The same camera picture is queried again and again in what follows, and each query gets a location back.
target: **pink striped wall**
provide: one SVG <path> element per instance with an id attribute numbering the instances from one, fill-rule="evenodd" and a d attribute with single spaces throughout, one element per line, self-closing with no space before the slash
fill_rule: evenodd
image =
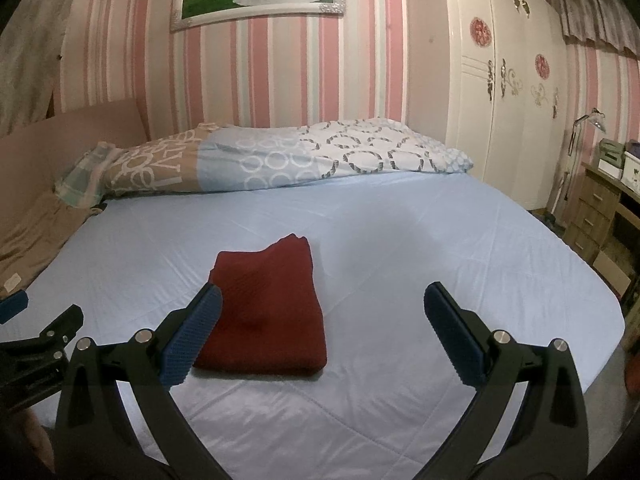
<path id="1" fill-rule="evenodd" d="M 613 49 L 596 48 L 593 44 L 568 44 L 568 113 L 559 171 L 564 171 L 564 157 L 573 122 L 593 107 L 606 115 L 607 137 L 618 142 L 640 139 L 640 64 L 635 57 L 620 56 Z M 590 124 L 582 132 L 584 143 L 580 160 L 591 162 L 601 132 Z M 579 167 L 571 180 L 569 198 L 563 197 L 556 217 L 568 224 L 575 215 L 584 168 Z M 558 192 L 559 175 L 551 193 L 549 206 Z"/>
<path id="2" fill-rule="evenodd" d="M 402 0 L 170 33 L 172 0 L 74 0 L 56 110 L 135 97 L 150 138 L 202 121 L 298 126 L 404 120 Z"/>

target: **wardrobe door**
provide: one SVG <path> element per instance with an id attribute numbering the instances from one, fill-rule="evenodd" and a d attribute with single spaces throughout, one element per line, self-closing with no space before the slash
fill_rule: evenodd
<path id="1" fill-rule="evenodd" d="M 490 0 L 458 0 L 460 80 L 450 95 L 459 99 L 455 146 L 474 162 L 470 174 L 482 179 L 489 147 L 495 97 L 494 30 Z"/>
<path id="2" fill-rule="evenodd" d="M 520 0 L 491 0 L 496 93 L 484 181 L 512 196 L 525 122 L 526 23 Z"/>
<path id="3" fill-rule="evenodd" d="M 529 8 L 526 107 L 512 198 L 530 210 L 546 206 L 558 163 L 566 117 L 566 49 L 559 44 L 559 17 L 552 7 L 545 0 L 522 1 Z"/>

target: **cardboard box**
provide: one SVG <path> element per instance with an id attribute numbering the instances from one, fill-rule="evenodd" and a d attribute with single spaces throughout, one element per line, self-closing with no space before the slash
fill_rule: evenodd
<path id="1" fill-rule="evenodd" d="M 613 288 L 619 298 L 626 292 L 631 279 L 618 267 L 611 258 L 600 251 L 593 263 L 596 269 L 607 283 Z"/>

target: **red flower decoration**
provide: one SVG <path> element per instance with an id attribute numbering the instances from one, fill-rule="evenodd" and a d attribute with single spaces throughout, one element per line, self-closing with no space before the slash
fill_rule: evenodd
<path id="1" fill-rule="evenodd" d="M 472 19 L 469 30 L 471 32 L 471 38 L 477 46 L 484 47 L 491 45 L 491 29 L 483 20 L 480 18 Z"/>
<path id="2" fill-rule="evenodd" d="M 549 79 L 549 74 L 551 69 L 549 68 L 549 63 L 542 54 L 538 54 L 536 56 L 536 72 L 542 79 Z"/>

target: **red towel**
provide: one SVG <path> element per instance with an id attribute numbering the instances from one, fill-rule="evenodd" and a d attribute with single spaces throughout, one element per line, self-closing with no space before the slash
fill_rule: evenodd
<path id="1" fill-rule="evenodd" d="M 310 376 L 326 364 L 322 311 L 305 237 L 258 253 L 221 252 L 209 282 L 222 315 L 194 366 L 223 372 Z"/>

